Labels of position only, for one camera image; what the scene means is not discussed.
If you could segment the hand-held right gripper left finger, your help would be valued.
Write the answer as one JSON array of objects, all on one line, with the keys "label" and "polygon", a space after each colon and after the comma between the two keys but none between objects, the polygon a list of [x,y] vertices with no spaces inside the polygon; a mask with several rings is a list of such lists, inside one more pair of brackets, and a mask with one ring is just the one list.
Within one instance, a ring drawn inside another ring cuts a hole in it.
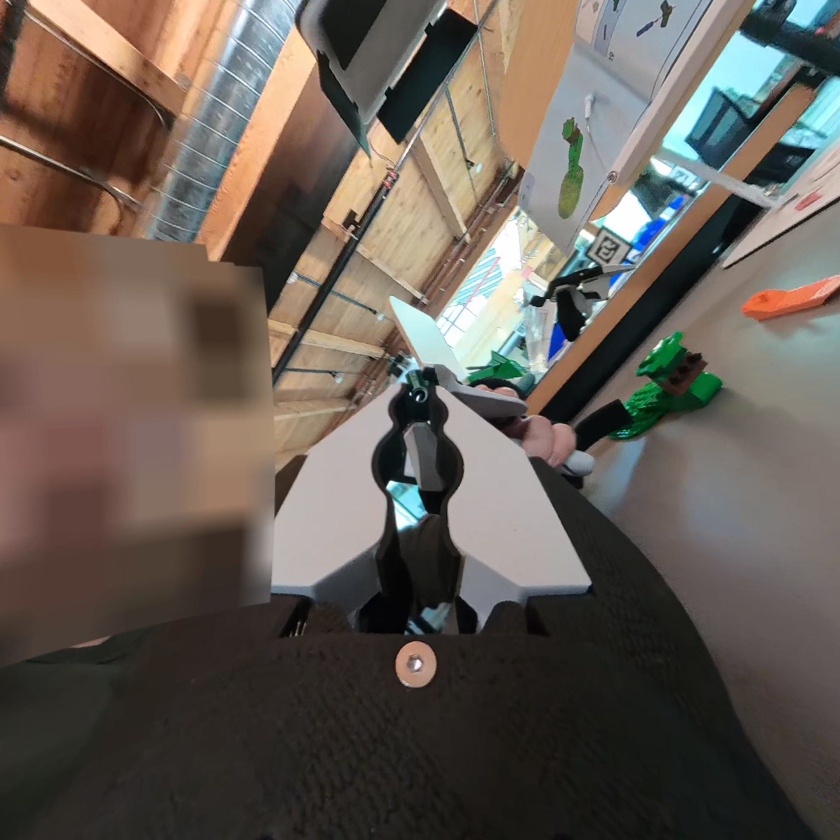
[{"label": "hand-held right gripper left finger", "polygon": [[274,521],[272,594],[338,607],[362,632],[404,632],[412,601],[377,466],[405,393],[388,386],[312,446]]}]

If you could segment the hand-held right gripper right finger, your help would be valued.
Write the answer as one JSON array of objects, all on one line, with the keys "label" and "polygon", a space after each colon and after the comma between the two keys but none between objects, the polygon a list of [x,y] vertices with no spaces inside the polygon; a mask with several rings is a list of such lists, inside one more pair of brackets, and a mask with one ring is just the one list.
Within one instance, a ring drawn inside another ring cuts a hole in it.
[{"label": "hand-held right gripper right finger", "polygon": [[438,398],[462,465],[447,501],[448,534],[463,559],[458,597],[478,629],[500,603],[587,593],[591,577],[529,457],[455,396]]}]

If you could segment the orange brick separator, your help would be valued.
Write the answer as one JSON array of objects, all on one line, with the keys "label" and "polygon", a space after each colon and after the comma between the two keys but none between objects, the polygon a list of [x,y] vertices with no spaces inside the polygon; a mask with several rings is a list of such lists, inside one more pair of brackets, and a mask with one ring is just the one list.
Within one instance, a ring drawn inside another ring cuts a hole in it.
[{"label": "orange brick separator", "polygon": [[741,307],[742,314],[762,322],[821,308],[839,294],[839,276],[831,276],[790,290],[763,290]]}]

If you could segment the green brick model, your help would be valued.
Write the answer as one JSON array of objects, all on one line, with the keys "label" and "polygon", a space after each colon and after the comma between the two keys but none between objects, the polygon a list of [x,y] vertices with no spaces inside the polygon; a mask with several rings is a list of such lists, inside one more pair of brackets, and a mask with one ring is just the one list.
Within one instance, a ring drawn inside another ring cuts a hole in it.
[{"label": "green brick model", "polygon": [[615,441],[644,436],[669,415],[691,413],[708,406],[720,392],[722,380],[707,371],[701,353],[689,351],[682,332],[662,339],[636,370],[647,384],[623,404],[631,421],[609,434]]}]

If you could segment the person's left hand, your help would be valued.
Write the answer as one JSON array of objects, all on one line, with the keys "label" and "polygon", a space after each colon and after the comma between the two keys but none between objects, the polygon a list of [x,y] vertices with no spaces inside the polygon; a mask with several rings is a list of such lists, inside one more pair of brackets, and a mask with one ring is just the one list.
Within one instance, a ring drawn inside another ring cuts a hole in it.
[{"label": "person's left hand", "polygon": [[552,423],[541,415],[493,418],[490,424],[518,443],[529,457],[559,469],[573,456],[578,439],[569,425]]}]

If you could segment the wood-edged office desk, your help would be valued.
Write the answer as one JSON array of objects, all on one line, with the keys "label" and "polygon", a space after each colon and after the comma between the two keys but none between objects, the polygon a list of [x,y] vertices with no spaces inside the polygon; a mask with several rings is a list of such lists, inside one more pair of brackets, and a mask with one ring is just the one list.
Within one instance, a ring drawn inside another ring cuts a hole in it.
[{"label": "wood-edged office desk", "polygon": [[564,423],[577,416],[757,216],[748,205],[707,186],[549,369],[528,399],[529,414]]}]

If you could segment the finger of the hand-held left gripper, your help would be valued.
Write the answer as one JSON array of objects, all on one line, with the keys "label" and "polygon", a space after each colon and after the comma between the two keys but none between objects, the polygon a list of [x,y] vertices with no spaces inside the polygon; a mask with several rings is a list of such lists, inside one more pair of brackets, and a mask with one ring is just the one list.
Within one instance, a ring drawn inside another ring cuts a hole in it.
[{"label": "finger of the hand-held left gripper", "polygon": [[392,320],[420,371],[432,370],[440,387],[485,419],[524,415],[527,405],[516,396],[482,391],[467,384],[466,369],[457,360],[435,320],[399,298],[389,297],[388,303]]},{"label": "finger of the hand-held left gripper", "polygon": [[429,422],[411,423],[403,433],[406,456],[403,475],[418,490],[445,493],[447,480],[438,466],[440,435]]}]

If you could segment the wooden book stand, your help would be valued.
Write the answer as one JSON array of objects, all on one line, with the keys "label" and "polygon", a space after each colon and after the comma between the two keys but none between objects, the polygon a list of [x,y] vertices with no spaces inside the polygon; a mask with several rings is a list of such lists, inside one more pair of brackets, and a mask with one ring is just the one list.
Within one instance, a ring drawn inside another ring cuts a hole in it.
[{"label": "wooden book stand", "polygon": [[[524,176],[544,114],[571,51],[580,3],[527,2],[522,14],[502,85],[498,122],[502,145],[523,168]],[[761,46],[772,47],[803,60],[817,70],[838,75],[838,47],[828,35],[792,23],[790,12],[784,9],[787,4],[711,2],[708,16],[697,27],[678,65],[668,77],[668,89],[662,90],[657,97],[661,109],[647,124],[649,131],[645,133],[646,141],[639,146],[640,154],[633,155],[635,167],[626,179],[608,188],[588,222],[610,213],[612,207],[606,199],[610,197],[614,204],[618,203],[649,158],[658,152],[679,111],[687,104],[735,32]]]}]

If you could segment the green cardboard box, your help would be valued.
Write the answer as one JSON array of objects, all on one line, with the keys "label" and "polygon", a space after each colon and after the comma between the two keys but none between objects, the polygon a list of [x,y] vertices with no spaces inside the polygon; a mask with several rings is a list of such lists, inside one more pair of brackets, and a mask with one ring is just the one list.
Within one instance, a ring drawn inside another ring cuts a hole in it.
[{"label": "green cardboard box", "polygon": [[471,385],[488,380],[512,382],[529,373],[518,362],[496,351],[490,352],[490,361],[487,365],[476,368],[470,367],[469,371],[467,382]]}]

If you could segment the instruction booklet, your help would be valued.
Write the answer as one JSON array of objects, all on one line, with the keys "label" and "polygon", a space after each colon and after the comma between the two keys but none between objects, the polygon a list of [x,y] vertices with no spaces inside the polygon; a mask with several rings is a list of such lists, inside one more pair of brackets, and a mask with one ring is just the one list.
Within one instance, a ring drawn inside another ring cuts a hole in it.
[{"label": "instruction booklet", "polygon": [[668,78],[711,2],[581,2],[519,204],[569,249],[611,186],[635,167]]}]

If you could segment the black studio light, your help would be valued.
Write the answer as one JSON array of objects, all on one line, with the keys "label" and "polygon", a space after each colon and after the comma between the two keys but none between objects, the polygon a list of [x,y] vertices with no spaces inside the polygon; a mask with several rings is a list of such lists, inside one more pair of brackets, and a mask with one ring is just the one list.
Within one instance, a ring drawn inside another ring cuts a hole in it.
[{"label": "black studio light", "polygon": [[322,92],[367,156],[371,124],[403,143],[479,31],[444,1],[307,1],[296,27]]}]

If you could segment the unused hand-held gripper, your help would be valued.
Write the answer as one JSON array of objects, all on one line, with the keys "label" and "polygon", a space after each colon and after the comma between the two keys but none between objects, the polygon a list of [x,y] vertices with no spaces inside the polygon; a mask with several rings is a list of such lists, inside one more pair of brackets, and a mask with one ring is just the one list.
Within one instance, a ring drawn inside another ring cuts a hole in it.
[{"label": "unused hand-held gripper", "polygon": [[607,227],[599,228],[584,253],[587,265],[549,282],[541,294],[525,298],[528,314],[553,305],[554,327],[572,343],[610,300],[614,287],[635,270],[632,243]]}]

